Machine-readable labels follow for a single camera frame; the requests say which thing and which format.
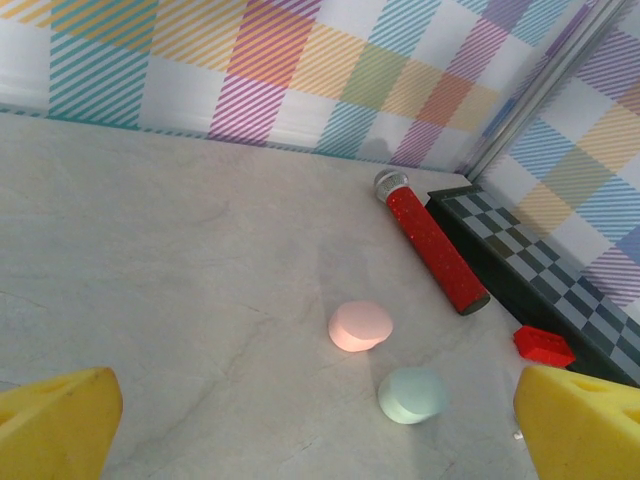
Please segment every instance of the black and white checkered surface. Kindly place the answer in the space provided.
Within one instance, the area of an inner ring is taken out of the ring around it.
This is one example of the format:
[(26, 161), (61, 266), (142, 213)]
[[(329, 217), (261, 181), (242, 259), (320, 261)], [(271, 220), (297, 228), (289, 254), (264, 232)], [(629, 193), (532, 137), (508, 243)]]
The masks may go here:
[(618, 367), (640, 383), (638, 323), (487, 192), (478, 188), (443, 199), (443, 203)]

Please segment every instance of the silver cap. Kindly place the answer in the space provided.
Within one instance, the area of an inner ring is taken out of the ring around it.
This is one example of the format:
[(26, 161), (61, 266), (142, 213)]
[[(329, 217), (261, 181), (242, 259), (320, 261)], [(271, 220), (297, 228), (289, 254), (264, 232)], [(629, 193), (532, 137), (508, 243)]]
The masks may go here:
[(376, 191), (376, 197), (384, 203), (387, 202), (387, 197), (391, 195), (391, 192), (408, 186), (409, 178), (404, 173), (394, 170), (393, 168), (385, 168), (376, 175), (376, 178), (373, 181), (373, 188)]

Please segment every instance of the yellow foam block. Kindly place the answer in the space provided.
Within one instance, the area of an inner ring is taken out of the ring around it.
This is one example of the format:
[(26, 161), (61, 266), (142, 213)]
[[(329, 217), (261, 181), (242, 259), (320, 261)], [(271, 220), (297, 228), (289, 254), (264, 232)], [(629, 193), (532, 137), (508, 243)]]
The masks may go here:
[(121, 415), (109, 368), (0, 394), (0, 479), (98, 479)]
[(540, 480), (640, 478), (639, 389), (533, 366), (514, 407)]

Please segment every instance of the marble surface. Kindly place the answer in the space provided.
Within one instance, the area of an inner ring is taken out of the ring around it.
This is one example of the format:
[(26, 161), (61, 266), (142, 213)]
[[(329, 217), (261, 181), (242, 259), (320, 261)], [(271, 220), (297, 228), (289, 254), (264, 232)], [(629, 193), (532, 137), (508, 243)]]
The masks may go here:
[[(0, 386), (94, 365), (125, 413), (105, 479), (535, 479), (511, 400), (525, 365), (495, 301), (459, 317), (372, 193), (380, 165), (0, 117)], [(410, 171), (415, 191), (462, 177)], [(391, 337), (326, 322), (374, 300)], [(425, 365), (447, 412), (380, 411)]]

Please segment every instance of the plaid wallpaper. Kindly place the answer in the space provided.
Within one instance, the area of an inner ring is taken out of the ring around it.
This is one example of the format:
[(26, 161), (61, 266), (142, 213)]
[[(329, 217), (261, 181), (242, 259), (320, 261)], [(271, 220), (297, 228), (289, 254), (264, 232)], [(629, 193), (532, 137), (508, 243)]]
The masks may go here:
[(637, 2), (480, 183), (640, 323)]
[(581, 6), (0, 0), (0, 111), (452, 171)]

